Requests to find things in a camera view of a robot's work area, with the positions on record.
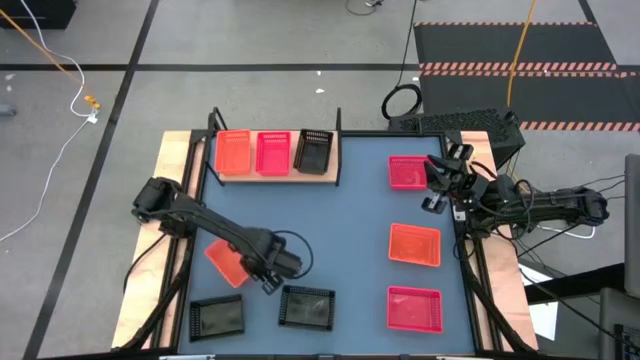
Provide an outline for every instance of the concrete floor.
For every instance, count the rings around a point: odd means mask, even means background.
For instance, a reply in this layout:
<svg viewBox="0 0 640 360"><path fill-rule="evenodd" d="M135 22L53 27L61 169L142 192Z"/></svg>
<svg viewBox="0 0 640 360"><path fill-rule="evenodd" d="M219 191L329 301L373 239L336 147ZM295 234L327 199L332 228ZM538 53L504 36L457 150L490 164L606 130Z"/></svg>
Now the concrete floor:
<svg viewBox="0 0 640 360"><path fill-rule="evenodd" d="M640 64L637 1L590 4L618 63ZM80 63L126 64L148 5L149 0L80 0L69 28L46 31L45 38L52 49ZM366 10L360 0L352 7ZM528 0L427 0L418 3L416 21L524 21L528 7ZM161 0L140 63L399 63L410 10L409 0L387 1L369 17L346 14L343 0ZM585 20L577 0L541 1L534 18ZM0 63L47 62L14 31L0 29L0 44ZM408 62L416 61L411 42ZM64 75L12 73L5 80L10 73L0 72L0 100L20 110L0 120L3 234L35 211L50 164L80 125L68 111L76 86ZM340 106L345 128L383 129L379 106L397 76L386 71L137 72L39 356L109 349L138 233L130 204L153 171L163 131L202 128L213 106L233 127L330 127ZM413 76L405 74L405 81ZM2 359L24 353L123 73L89 72L87 77L104 105L100 121L67 148L40 218L0 243ZM400 111L411 100L398 98L392 107ZM620 174L624 155L640 153L637 133L529 131L524 136L528 144L516 172L541 189ZM623 202L613 200L610 211L611 219L594 239L561 237L538 253L567 273L622 261ZM540 231L525 241L534 244L545 236ZM567 321L563 326L573 332L585 328L579 320Z"/></svg>

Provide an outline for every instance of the orange basket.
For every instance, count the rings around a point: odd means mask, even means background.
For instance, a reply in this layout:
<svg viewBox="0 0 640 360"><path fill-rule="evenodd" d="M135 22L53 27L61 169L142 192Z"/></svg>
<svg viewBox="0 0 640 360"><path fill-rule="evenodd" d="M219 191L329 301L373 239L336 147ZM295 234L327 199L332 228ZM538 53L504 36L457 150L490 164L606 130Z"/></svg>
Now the orange basket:
<svg viewBox="0 0 640 360"><path fill-rule="evenodd" d="M242 255L231 251L226 240L214 241L204 253L232 287L240 287L249 278L240 265Z"/></svg>
<svg viewBox="0 0 640 360"><path fill-rule="evenodd" d="M389 259L426 266L440 266L440 230L391 224Z"/></svg>
<svg viewBox="0 0 640 360"><path fill-rule="evenodd" d="M224 130L216 135L214 170L224 175L246 175L251 170L249 130Z"/></svg>

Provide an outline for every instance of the white cable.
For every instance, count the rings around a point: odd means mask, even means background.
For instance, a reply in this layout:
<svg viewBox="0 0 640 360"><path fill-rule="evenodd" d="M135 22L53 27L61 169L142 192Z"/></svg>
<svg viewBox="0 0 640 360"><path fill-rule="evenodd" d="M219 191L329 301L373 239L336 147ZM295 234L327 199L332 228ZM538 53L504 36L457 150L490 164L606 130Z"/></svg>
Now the white cable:
<svg viewBox="0 0 640 360"><path fill-rule="evenodd" d="M33 24L36 26L36 30L38 30L38 35L40 36L40 43L42 43L42 47L47 50L48 52L50 52L51 54L54 54L56 56L59 56L63 59L67 59L69 61L71 61L73 63L73 65L76 66L76 68L78 69L78 72L80 73L80 78L82 79L82 85L80 86L80 89L78 89L78 93L76 93L76 96L73 98L73 100L71 101L71 104L69 105L69 109L71 110L72 113L74 113L76 116L79 117L89 117L89 116L93 116L93 115L97 115L98 111L96 111L96 109L91 109L91 113L90 114L80 114L78 113L73 106L76 103L76 100L78 100L78 96L80 96L80 94L82 93L82 89L84 89L84 72L82 72L82 69L80 68L80 65L78 65L78 63L73 60L71 57L66 56L66 55L62 55L62 54L58 54L57 52L49 49L47 47L47 44L44 42L44 37L42 36L42 30L40 30L40 25L38 24L38 21L36 20L35 16L33 16L33 13L31 12L31 9L29 9L29 6L27 6L27 3L24 0L20 0L20 2L22 2L22 6L24 6L24 9L27 10L27 12L29 13L29 16L31 16L31 20L33 20Z"/></svg>
<svg viewBox="0 0 640 360"><path fill-rule="evenodd" d="M562 230L558 230L558 229L554 229L554 228L550 228L550 227L546 227L546 226L542 226L542 225L538 225L538 228L542 229L542 230L546 230L546 231L553 231L556 233L560 233L562 232ZM570 233L570 232L565 232L564 235L568 235L574 238L578 238L578 239L592 239L595 235L596 235L596 227L592 226L591 227L591 234L590 235L579 235L579 234L574 234L574 233Z"/></svg>
<svg viewBox="0 0 640 360"><path fill-rule="evenodd" d="M78 135L80 130L82 130L82 128L84 128L85 125L87 125L88 122L90 122L90 120L85 120L82 123L82 125L80 125L78 130L76 130L76 132L74 132L73 135L71 135L69 140L67 140L67 142L65 142L64 145L62 145L62 148L60 149L60 153L58 153L58 157L56 158L56 161L53 162L53 165L51 165L51 169L49 169L49 175L47 176L47 181L44 183L44 190L42 190L42 195L40 196L40 203L38 203L38 210L36 210L36 213L33 214L31 219L27 220L26 223L20 225L20 227L18 227L17 229L13 230L12 232L0 238L0 243L3 242L5 239L8 239L9 237L17 234L20 230L26 228L29 224L31 224L33 220L36 219L36 217L38 217L38 215L40 214L40 210L42 209L42 203L44 202L44 197L45 195L47 195L47 190L49 189L49 182L51 182L51 175L53 174L53 169L56 167L56 165L58 165L60 158L62 158L62 153L64 152L64 149L67 147L67 145L69 145L71 140L73 140L73 138L75 138L76 135Z"/></svg>

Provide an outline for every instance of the red basket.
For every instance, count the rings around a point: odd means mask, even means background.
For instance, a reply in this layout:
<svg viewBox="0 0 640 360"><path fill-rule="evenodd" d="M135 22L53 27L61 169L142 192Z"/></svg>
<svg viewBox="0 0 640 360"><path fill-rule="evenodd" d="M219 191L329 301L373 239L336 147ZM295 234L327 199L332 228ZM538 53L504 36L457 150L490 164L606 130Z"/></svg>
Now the red basket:
<svg viewBox="0 0 640 360"><path fill-rule="evenodd" d="M426 156L389 156L389 183L393 190L426 190Z"/></svg>
<svg viewBox="0 0 640 360"><path fill-rule="evenodd" d="M387 326L442 334L442 294L438 290L389 286Z"/></svg>
<svg viewBox="0 0 640 360"><path fill-rule="evenodd" d="M216 135L214 170L224 175L246 175L251 170L249 130L224 130Z"/></svg>
<svg viewBox="0 0 640 360"><path fill-rule="evenodd" d="M288 175L291 168L291 134L258 133L256 171L265 176Z"/></svg>
<svg viewBox="0 0 640 360"><path fill-rule="evenodd" d="M249 274L240 265L242 255L231 251L226 240L214 241L204 253L232 287L240 287L249 278Z"/></svg>
<svg viewBox="0 0 640 360"><path fill-rule="evenodd" d="M440 266L440 230L391 224L389 259L426 266Z"/></svg>

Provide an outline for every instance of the wooden shelf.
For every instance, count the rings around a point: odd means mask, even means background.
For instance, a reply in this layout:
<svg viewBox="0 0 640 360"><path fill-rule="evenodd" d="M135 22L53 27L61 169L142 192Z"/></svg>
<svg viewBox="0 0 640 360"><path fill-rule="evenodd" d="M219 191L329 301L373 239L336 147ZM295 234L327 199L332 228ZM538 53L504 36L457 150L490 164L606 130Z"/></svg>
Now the wooden shelf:
<svg viewBox="0 0 640 360"><path fill-rule="evenodd" d="M264 182L264 183L335 183L338 179L338 132L333 133L333 141L331 142L331 155L329 156L329 168L324 175L303 174L293 168L293 160L296 156L298 147L298 138L300 131L289 131L291 134L291 156L289 160L289 175L287 176L262 176L256 172L256 153L258 133L261 132L282 132L282 130L263 130L251 131L251 171L247 175L223 175L218 173L218 177L222 182Z"/></svg>

